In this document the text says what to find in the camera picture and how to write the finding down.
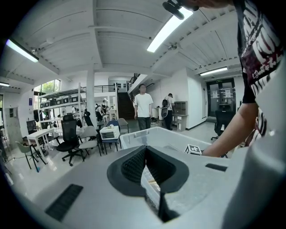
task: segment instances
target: staircase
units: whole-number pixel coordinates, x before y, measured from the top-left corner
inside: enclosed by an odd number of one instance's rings
[[[134,119],[134,107],[127,92],[118,93],[118,115],[125,120]]]

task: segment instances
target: backpack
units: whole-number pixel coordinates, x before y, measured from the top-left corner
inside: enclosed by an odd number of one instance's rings
[[[162,101],[162,107],[169,107],[170,105],[169,105],[169,100],[167,100],[167,99],[163,99],[163,101]]]

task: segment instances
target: gray pants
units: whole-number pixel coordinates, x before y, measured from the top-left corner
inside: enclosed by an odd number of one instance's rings
[[[138,117],[138,124],[139,124],[139,129],[140,130],[146,130],[151,127],[151,119],[150,117],[148,118],[143,118],[143,117]]]

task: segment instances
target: tiled floor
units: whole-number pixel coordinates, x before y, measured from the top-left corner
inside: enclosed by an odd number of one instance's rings
[[[135,132],[139,130],[137,120],[130,120],[129,131]],[[214,132],[214,123],[203,123],[202,125],[190,130],[183,131],[181,134],[202,140],[208,143],[211,143],[210,138],[216,136]],[[74,157],[72,159],[73,167],[69,166],[68,160],[63,162],[62,157],[67,153],[58,152],[55,150],[58,145],[54,140],[51,142],[52,150],[49,152],[49,155],[46,157],[48,164],[44,165],[41,160],[37,163],[38,168],[40,169],[37,173],[33,160],[29,160],[31,165],[31,170],[25,159],[25,155],[19,152],[18,149],[14,149],[10,154],[10,159],[15,157],[15,160],[10,160],[6,164],[7,168],[12,172],[10,175],[10,180],[12,180],[15,191],[18,191],[25,195],[28,199],[32,200],[35,196],[43,190],[46,186],[52,184],[58,178],[63,176],[65,173],[76,167],[78,164],[83,163],[81,157]],[[116,147],[113,144],[112,148],[109,148],[109,145],[106,145],[107,153],[116,153]],[[90,156],[86,157],[86,160],[89,160],[91,157],[97,157],[101,159],[98,152],[98,148],[91,149],[89,151]]]

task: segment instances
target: door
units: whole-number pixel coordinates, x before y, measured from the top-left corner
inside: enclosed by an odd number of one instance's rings
[[[5,118],[7,124],[6,134],[8,134],[10,146],[16,148],[15,141],[21,142],[23,140],[18,119],[18,108],[6,108]]]
[[[236,111],[236,94],[233,78],[207,82],[208,116],[216,110]]]
[[[202,119],[206,117],[206,88],[202,84]]]

